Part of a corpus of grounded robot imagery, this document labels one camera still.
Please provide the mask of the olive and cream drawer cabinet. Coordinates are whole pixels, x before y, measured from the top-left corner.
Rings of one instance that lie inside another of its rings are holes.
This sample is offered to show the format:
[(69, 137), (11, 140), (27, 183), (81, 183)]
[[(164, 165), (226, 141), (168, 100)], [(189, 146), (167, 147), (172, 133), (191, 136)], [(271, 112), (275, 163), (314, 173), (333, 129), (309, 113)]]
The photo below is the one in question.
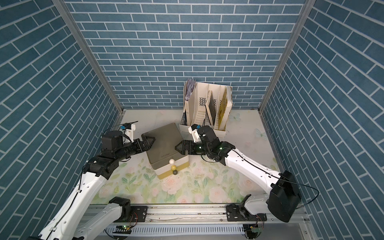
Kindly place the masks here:
[(157, 177), (162, 180), (173, 175), (170, 159), (175, 160), (175, 166), (178, 173), (190, 166), (189, 156), (182, 155), (175, 150), (175, 146), (183, 141), (183, 137), (175, 123), (159, 127), (155, 130), (143, 133), (142, 136), (155, 137), (156, 141), (147, 151), (149, 163), (156, 173)]

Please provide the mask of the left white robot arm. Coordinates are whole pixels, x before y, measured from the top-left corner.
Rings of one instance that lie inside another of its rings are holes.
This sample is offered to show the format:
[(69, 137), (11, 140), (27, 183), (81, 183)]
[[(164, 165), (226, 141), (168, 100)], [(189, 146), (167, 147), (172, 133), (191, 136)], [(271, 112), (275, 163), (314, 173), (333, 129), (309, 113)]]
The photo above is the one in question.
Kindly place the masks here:
[(145, 137), (143, 140), (132, 140), (125, 132), (110, 131), (101, 140), (101, 153), (83, 166), (74, 190), (50, 223), (35, 237), (36, 240), (94, 240), (113, 222), (130, 218), (131, 201), (114, 197), (91, 220), (80, 224), (93, 198), (119, 163), (150, 150), (156, 139)]

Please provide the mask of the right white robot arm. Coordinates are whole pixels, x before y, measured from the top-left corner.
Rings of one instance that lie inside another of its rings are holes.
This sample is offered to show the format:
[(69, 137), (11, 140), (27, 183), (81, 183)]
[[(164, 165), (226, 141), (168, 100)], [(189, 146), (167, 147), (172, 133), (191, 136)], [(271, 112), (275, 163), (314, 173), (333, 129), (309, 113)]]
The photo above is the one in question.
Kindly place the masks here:
[(301, 201), (301, 193), (293, 174), (280, 173), (247, 157), (234, 145), (221, 141), (209, 126), (193, 125), (189, 128), (193, 140), (183, 140), (175, 146), (182, 155), (205, 155), (215, 163), (232, 168), (256, 183), (265, 196), (247, 195), (240, 203), (239, 212), (244, 219), (271, 213), (287, 223)]

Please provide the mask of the floral table mat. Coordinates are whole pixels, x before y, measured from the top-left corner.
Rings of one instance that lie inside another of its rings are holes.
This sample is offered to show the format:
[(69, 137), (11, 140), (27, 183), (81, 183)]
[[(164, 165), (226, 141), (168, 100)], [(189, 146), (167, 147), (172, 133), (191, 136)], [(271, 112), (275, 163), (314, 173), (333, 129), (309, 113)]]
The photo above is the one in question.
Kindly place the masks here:
[(130, 199), (133, 204), (239, 203), (248, 194), (265, 195), (265, 191), (222, 164), (193, 156), (187, 168), (160, 180), (147, 157), (134, 156), (115, 169), (92, 204), (107, 204), (113, 197)]

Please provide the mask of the white file organizer rack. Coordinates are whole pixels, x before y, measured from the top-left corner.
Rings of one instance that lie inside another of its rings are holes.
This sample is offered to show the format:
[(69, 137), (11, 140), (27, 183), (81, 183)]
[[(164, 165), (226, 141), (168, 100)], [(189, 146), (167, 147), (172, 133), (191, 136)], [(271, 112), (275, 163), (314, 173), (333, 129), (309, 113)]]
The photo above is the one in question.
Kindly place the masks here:
[[(191, 114), (191, 124), (189, 126), (185, 125), (184, 89), (183, 89), (183, 97), (182, 97), (183, 115), (180, 121), (180, 131), (182, 133), (188, 134), (189, 133), (188, 128), (193, 124), (197, 124), (197, 125), (200, 125), (201, 127), (210, 126), (219, 138), (223, 138), (226, 136), (227, 127), (224, 131), (218, 130), (218, 115), (219, 115), (218, 111), (219, 111), (221, 97), (222, 97), (225, 86), (226, 85), (201, 83), (196, 81), (194, 91), (189, 100), (189, 107), (190, 107), (190, 114)], [(216, 102), (216, 118), (215, 118), (214, 126), (210, 125), (209, 118), (206, 111), (206, 101), (207, 101), (207, 95), (209, 90), (213, 92), (213, 96)]]

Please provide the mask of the dark cover book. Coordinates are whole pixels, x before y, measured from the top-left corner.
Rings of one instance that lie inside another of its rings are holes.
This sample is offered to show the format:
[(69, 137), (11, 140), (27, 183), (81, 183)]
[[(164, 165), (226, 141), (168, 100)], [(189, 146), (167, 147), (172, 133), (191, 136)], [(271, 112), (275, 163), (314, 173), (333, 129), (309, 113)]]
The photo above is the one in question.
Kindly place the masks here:
[(211, 90), (208, 91), (208, 95), (207, 95), (206, 111), (207, 111), (210, 125), (214, 126), (215, 118), (216, 118), (216, 102), (213, 96), (213, 92)]

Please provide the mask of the yellow cover book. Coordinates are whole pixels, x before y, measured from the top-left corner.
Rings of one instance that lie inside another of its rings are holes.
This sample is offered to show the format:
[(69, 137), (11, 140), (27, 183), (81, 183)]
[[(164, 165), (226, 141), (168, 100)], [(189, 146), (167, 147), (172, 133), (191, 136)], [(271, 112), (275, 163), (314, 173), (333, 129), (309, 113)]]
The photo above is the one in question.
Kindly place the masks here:
[(226, 129), (232, 106), (232, 87), (225, 86), (218, 111), (218, 130), (224, 131)]

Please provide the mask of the blue spine book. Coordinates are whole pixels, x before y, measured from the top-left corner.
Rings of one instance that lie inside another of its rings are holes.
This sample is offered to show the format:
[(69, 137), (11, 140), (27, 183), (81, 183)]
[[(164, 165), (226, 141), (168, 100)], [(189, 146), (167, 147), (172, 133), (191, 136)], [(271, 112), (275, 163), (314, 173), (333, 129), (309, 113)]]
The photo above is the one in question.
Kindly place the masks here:
[(184, 113), (185, 113), (185, 125), (189, 126), (191, 124), (191, 114), (190, 114), (190, 107), (189, 107), (189, 100), (191, 98), (191, 95), (194, 91), (196, 85), (196, 80), (193, 78), (190, 78), (187, 80), (184, 88)]

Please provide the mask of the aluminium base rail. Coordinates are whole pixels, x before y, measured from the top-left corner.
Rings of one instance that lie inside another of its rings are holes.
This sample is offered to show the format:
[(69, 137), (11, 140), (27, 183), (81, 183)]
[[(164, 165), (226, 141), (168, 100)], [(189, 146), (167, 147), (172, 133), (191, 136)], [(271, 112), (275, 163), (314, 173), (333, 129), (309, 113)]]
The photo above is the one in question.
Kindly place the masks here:
[(271, 213), (261, 214), (260, 217), (249, 217), (245, 219), (241, 214), (236, 214), (234, 210), (227, 211), (226, 204), (151, 204), (146, 205), (147, 211), (142, 208), (145, 205), (132, 205), (132, 209), (137, 213), (134, 217), (138, 220), (128, 220), (134, 224), (216, 224), (216, 223), (264, 223), (280, 224), (282, 221)]

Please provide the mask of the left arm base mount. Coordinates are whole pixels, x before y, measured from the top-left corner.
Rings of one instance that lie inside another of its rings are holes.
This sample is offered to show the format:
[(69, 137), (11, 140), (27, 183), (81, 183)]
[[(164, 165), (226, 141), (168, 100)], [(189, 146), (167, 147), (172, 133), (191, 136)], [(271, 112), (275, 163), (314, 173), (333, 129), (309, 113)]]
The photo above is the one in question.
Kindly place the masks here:
[(131, 200), (121, 197), (114, 197), (109, 201), (109, 204), (118, 204), (122, 210), (116, 223), (123, 222), (138, 222), (143, 223), (146, 220), (148, 206), (132, 206)]

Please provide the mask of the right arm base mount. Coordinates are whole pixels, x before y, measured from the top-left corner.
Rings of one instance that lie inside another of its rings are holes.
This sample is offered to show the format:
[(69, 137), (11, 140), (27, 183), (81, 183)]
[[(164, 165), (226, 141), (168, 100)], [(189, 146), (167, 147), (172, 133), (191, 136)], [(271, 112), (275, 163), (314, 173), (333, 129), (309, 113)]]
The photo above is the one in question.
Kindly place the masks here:
[(254, 201), (256, 207), (260, 204), (263, 207), (263, 202), (266, 198), (261, 196), (253, 196), (248, 194), (239, 204), (229, 204), (226, 206), (226, 217), (228, 222), (265, 222), (267, 221), (266, 213), (253, 214), (246, 208), (246, 203)]

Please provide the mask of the left metal corner post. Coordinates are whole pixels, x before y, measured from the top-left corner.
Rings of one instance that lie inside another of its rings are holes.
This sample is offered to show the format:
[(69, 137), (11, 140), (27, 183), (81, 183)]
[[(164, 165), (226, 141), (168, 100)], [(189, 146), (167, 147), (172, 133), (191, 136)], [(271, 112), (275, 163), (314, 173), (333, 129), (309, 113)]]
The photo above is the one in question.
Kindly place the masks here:
[(65, 1), (52, 0), (52, 2), (54, 4), (54, 6), (56, 7), (56, 9), (58, 10), (61, 17), (63, 18), (63, 20), (66, 23), (67, 27), (69, 28), (70, 32), (72, 33), (74, 39), (78, 43), (83, 54), (87, 58), (90, 66), (92, 67), (92, 69), (96, 73), (97, 77), (99, 78), (99, 81), (101, 82), (101, 84), (105, 88), (110, 99), (114, 103), (119, 114), (122, 114), (124, 112), (124, 108), (122, 107), (120, 101), (118, 100), (114, 91), (112, 90), (111, 85), (109, 84), (109, 82), (108, 82), (103, 70), (101, 69), (99, 63), (97, 62), (94, 54), (92, 53), (86, 39), (84, 38), (83, 34), (81, 33), (81, 30), (78, 27), (74, 17), (70, 13)]

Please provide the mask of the metal corner post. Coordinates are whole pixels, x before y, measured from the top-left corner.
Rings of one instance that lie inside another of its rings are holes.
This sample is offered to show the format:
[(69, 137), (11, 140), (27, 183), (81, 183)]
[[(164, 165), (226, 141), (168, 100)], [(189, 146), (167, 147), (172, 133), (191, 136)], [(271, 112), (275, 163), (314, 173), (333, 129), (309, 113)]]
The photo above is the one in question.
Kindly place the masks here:
[(315, 0), (308, 0), (308, 1), (305, 1), (305, 4), (299, 14), (299, 17), (298, 17), (298, 21), (297, 23), (295, 24), (294, 28), (293, 28), (293, 31), (290, 35), (290, 38), (287, 42), (287, 45), (281, 55), (281, 58), (279, 60), (279, 64), (278, 66), (276, 67), (276, 70), (274, 72), (274, 75), (273, 77), (271, 78), (271, 81), (270, 81), (270, 84), (267, 88), (267, 91), (263, 97), (263, 100), (261, 102), (261, 105), (259, 107), (259, 113), (262, 115), (265, 108), (267, 107), (267, 104), (268, 104), (268, 101), (273, 93), (273, 90), (275, 88), (275, 86), (277, 85), (278, 81), (279, 81), (279, 78), (282, 74), (282, 71), (288, 61), (288, 58), (295, 46), (295, 43), (297, 42), (298, 38), (299, 38), (299, 35), (304, 27), (304, 24), (306, 22), (306, 20), (308, 19), (309, 17), (309, 14), (315, 4)]
[(54, 6), (56, 7), (56, 9), (58, 10), (61, 17), (63, 18), (63, 20), (66, 23), (67, 27), (69, 28), (70, 32), (72, 33), (74, 39), (78, 43), (83, 54), (87, 58), (90, 66), (92, 67), (92, 69), (96, 73), (97, 77), (99, 78), (99, 81), (101, 82), (101, 84), (105, 88), (110, 99), (114, 103), (119, 114), (122, 114), (124, 112), (124, 108), (122, 107), (120, 101), (118, 100), (114, 91), (112, 90), (111, 85), (109, 84), (109, 82), (108, 82), (103, 70), (101, 69), (99, 63), (97, 62), (94, 54), (92, 53), (86, 39), (84, 38), (83, 34), (81, 33), (81, 30), (78, 27), (74, 17), (70, 13), (65, 1), (52, 0), (52, 2), (54, 4)]

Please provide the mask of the right metal corner post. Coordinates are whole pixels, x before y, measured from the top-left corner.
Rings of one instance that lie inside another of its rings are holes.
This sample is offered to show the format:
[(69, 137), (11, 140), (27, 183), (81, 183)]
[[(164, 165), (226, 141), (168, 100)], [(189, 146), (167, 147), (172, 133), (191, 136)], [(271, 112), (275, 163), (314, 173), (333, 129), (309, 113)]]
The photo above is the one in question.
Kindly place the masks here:
[(268, 104), (268, 101), (273, 93), (273, 90), (275, 88), (275, 86), (277, 85), (278, 81), (279, 81), (279, 78), (282, 74), (282, 71), (288, 61), (288, 58), (295, 46), (295, 43), (297, 42), (298, 38), (299, 38), (299, 35), (304, 27), (304, 24), (306, 22), (306, 20), (308, 19), (309, 17), (309, 14), (315, 4), (315, 0), (308, 0), (308, 1), (305, 1), (305, 4), (299, 14), (299, 17), (298, 17), (298, 21), (297, 23), (295, 24), (294, 28), (293, 28), (293, 31), (290, 35), (290, 38), (287, 42), (287, 45), (281, 55), (281, 58), (279, 60), (279, 64), (278, 66), (276, 67), (276, 70), (274, 72), (274, 75), (273, 77), (271, 78), (271, 81), (270, 81), (270, 84), (267, 88), (267, 91), (263, 97), (263, 100), (261, 102), (261, 105), (259, 107), (259, 113), (262, 115), (265, 108), (267, 107), (267, 104)]

